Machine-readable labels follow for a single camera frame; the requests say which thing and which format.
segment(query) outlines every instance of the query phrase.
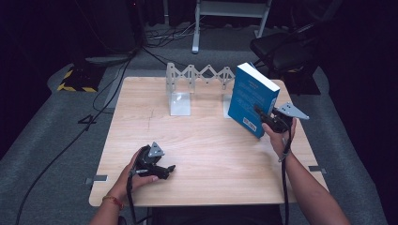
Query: wrist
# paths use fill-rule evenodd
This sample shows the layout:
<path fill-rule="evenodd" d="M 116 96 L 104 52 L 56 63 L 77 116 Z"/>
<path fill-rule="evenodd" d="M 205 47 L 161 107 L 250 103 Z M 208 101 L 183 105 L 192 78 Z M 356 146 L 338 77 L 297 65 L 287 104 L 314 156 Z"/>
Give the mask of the wrist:
<path fill-rule="evenodd" d="M 108 193 L 106 195 L 113 196 L 113 197 L 119 199 L 120 201 L 123 201 L 126 196 L 125 192 L 126 192 L 125 190 L 122 191 L 122 190 L 116 190 L 116 189 L 112 188 L 111 190 L 108 191 Z"/>

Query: person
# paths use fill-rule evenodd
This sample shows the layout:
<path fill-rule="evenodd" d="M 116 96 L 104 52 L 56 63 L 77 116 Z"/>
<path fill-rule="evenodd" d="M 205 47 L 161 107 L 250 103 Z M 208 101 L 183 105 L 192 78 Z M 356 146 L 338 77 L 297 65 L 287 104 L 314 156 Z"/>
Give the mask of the person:
<path fill-rule="evenodd" d="M 297 119 L 293 118 L 291 128 L 292 139 L 295 135 L 296 124 Z M 283 139 L 288 139 L 288 132 L 275 133 L 267 124 L 263 124 L 262 126 L 264 131 L 269 136 L 273 150 L 280 158 L 283 155 L 284 150 Z M 127 165 L 122 171 L 119 178 L 115 182 L 115 185 L 108 192 L 107 196 L 110 196 L 110 198 L 104 199 L 102 201 L 99 210 L 91 219 L 90 224 L 117 224 L 120 210 L 120 205 L 117 203 L 122 203 L 122 201 L 127 199 L 127 177 L 129 176 L 130 168 L 136 157 L 137 153 L 134 154 L 130 164 Z M 286 173 L 289 177 L 293 193 L 296 196 L 298 205 L 303 215 L 307 218 L 310 224 L 350 224 L 336 200 L 304 168 L 292 151 L 290 151 L 284 160 L 286 160 Z M 157 181 L 158 177 L 140 177 L 138 175 L 134 175 L 132 179 L 132 191 L 134 191 L 139 187 Z"/>

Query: chair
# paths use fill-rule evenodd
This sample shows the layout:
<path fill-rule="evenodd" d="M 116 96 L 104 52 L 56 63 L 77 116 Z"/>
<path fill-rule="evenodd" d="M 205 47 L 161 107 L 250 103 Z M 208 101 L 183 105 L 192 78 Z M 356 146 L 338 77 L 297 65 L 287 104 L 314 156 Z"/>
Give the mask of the chair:
<path fill-rule="evenodd" d="M 299 95 L 317 68 L 316 45 L 326 23 L 329 21 L 311 22 L 291 33 L 278 32 L 253 39 L 250 48 L 259 58 L 254 66 L 266 66 L 269 78 L 276 74 L 280 79 L 285 73 L 297 73 L 301 77 Z"/>

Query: book cover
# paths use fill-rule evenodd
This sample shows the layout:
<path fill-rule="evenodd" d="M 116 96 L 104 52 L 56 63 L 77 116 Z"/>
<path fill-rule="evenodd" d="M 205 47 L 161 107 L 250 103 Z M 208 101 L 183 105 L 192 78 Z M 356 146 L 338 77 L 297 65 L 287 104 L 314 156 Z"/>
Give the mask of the book cover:
<path fill-rule="evenodd" d="M 228 115 L 261 138 L 264 130 L 254 105 L 271 114 L 280 87 L 248 63 L 237 66 Z"/>

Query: bracelet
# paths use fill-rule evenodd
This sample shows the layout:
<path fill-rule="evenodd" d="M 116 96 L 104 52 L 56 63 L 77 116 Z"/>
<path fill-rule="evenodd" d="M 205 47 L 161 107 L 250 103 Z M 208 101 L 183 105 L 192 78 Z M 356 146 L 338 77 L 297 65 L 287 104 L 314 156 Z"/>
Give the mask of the bracelet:
<path fill-rule="evenodd" d="M 124 204 L 117 198 L 115 198 L 114 196 L 110 196 L 110 195 L 105 195 L 102 200 L 106 200 L 106 199 L 110 199 L 112 200 L 112 202 L 114 204 L 117 204 L 119 206 L 119 209 L 122 210 L 124 208 Z"/>

